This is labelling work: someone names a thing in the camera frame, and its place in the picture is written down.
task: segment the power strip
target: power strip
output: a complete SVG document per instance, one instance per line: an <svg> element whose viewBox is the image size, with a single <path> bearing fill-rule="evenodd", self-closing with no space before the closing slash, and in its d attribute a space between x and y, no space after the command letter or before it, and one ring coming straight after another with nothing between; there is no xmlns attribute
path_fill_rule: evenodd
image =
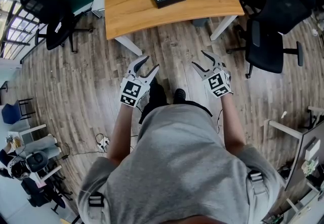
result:
<svg viewBox="0 0 324 224"><path fill-rule="evenodd" d="M109 144L109 139L106 136L103 136L103 139L97 144L100 151L105 151L105 147Z"/></svg>

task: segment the floor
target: floor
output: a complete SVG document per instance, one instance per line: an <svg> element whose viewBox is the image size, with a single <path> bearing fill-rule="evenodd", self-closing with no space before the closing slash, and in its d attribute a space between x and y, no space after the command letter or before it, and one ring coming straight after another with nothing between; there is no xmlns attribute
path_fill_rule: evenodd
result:
<svg viewBox="0 0 324 224"><path fill-rule="evenodd" d="M165 88L168 99L172 99L177 88L183 88L187 99L206 106L212 112L215 125L221 109L220 100L206 93L191 62L208 66L208 59L201 50L220 55L232 73L234 101L248 143L278 168L293 159L297 142L271 127L264 133L264 122L272 119L297 129L298 124L307 118L309 105L324 107L324 96L321 95L324 93L323 43L320 37L312 35L314 25L309 18L284 36L286 48L296 47L296 40L302 43L304 66L297 65L295 56L285 55L282 74L255 68L251 79L247 80L248 63L244 53L228 55L225 52L226 48L244 45L238 41L233 25L240 23L245 26L246 18L236 19L216 41L211 42L209 35L218 23L219 19L214 18L206 27L196 28L190 21L185 21L150 28L128 37L150 56L141 73L145 75L154 65L160 64L157 79ZM71 53L68 41L65 47L51 51L42 43L24 59L22 69L8 83L8 92L1 92L3 103L34 98L32 106L36 114L30 119L31 126L47 124L47 132L57 137L64 154L68 153L64 143L68 143L71 156L60 163L63 166L61 172L66 176L65 184L74 192L74 198L87 170L101 156L99 153L75 154L97 151L95 136L98 133L111 136L119 108L119 85L128 64L136 59L135 54L117 41L105 39L104 19L88 14L78 27L89 24L95 27L93 33L74 35L78 54ZM284 111L287 115L281 119ZM138 134L139 118L140 111L136 109L132 135ZM270 213L287 209L287 197L296 201L307 190L303 182L290 191L281 192ZM75 201L71 206L76 209Z"/></svg>

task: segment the gray t-shirt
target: gray t-shirt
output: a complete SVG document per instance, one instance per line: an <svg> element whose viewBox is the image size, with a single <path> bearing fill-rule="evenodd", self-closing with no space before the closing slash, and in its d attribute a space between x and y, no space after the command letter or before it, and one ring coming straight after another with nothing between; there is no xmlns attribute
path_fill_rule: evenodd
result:
<svg viewBox="0 0 324 224"><path fill-rule="evenodd" d="M193 215L248 223L249 214L261 220L277 197L279 181L273 167L250 145L237 157L230 154L201 108L156 108L145 118L139 138L117 168L98 158L85 177L77 201L85 223L161 223ZM262 173L266 189L267 200L261 200L257 213L256 201L247 191L251 170ZM105 216L89 217L89 195L100 187L106 198Z"/></svg>

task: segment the wooden floor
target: wooden floor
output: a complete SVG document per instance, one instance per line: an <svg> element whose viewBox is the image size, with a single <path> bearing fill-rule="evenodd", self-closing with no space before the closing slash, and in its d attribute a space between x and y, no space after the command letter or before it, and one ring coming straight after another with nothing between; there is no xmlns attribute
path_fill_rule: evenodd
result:
<svg viewBox="0 0 324 224"><path fill-rule="evenodd" d="M294 157L297 142L293 137L269 128L264 135L263 124L273 119L296 129L307 117L307 106L324 107L324 51L318 36L313 36L311 19L301 22L284 37L286 48L296 47L300 41L304 48L304 66L297 65L297 57L285 55L282 74L273 74L254 69L251 79L245 78L248 63L244 53L228 55L226 48L239 47L233 25L245 18L236 19L216 40L209 35L219 23L210 20L208 26L195 28L191 22L179 22L143 30L129 35L129 38L150 55L141 72L146 74L154 65L160 64L158 81L164 86L169 101L177 88L183 88L187 99L206 106L216 120L221 109L220 100L207 94L201 79L191 66L192 61L207 67L208 59L200 52L209 50L221 56L232 73L232 89L239 117L244 126L248 142L253 144L275 168ZM22 65L16 77L8 83L7 93L1 92L3 103L14 103L16 99L34 98L32 106L36 111L30 120L31 126L47 124L66 154L67 142L71 154L96 151L95 136L98 133L110 137L117 117L119 85L129 63L136 55L117 41L105 39L104 19L89 14L78 27L93 24L93 33L75 33L74 44L78 54L72 54L68 41L65 47L48 51L45 43L40 44ZM137 135L140 112L134 110L132 134ZM66 186L76 197L87 170L96 154L70 156L60 161L66 176ZM273 210L287 209L287 197L296 201L307 192L305 183L300 183L288 192L282 192Z"/></svg>

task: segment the blue chair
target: blue chair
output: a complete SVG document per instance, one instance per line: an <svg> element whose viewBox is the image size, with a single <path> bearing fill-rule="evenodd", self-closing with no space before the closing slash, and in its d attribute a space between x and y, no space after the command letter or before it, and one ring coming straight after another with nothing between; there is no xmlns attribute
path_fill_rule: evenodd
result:
<svg viewBox="0 0 324 224"><path fill-rule="evenodd" d="M28 101L28 100L32 100L32 99L17 100L14 105L6 104L1 111L4 123L12 125L20 120L26 120L31 118L31 116L28 115L34 114L35 113L34 111L25 114L21 112L21 105L28 104L28 102L23 102L23 101Z"/></svg>

